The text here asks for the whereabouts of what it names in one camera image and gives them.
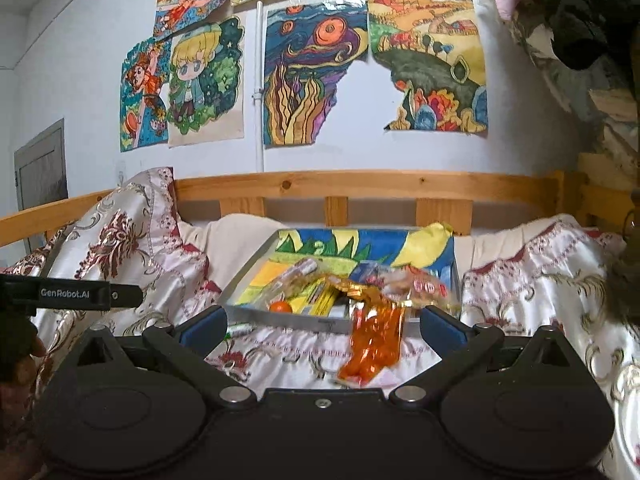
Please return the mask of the left hand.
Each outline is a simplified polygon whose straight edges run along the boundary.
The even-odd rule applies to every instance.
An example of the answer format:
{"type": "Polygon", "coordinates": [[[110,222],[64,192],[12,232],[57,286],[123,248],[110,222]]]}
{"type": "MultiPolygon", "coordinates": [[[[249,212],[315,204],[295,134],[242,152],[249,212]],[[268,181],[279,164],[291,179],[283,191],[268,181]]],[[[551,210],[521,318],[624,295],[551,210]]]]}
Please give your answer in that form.
{"type": "Polygon", "coordinates": [[[37,359],[46,353],[40,338],[35,337],[29,355],[14,365],[12,380],[1,384],[1,428],[9,433],[1,448],[2,479],[31,479],[41,469],[40,448],[27,426],[26,416],[37,378],[37,359]]]}

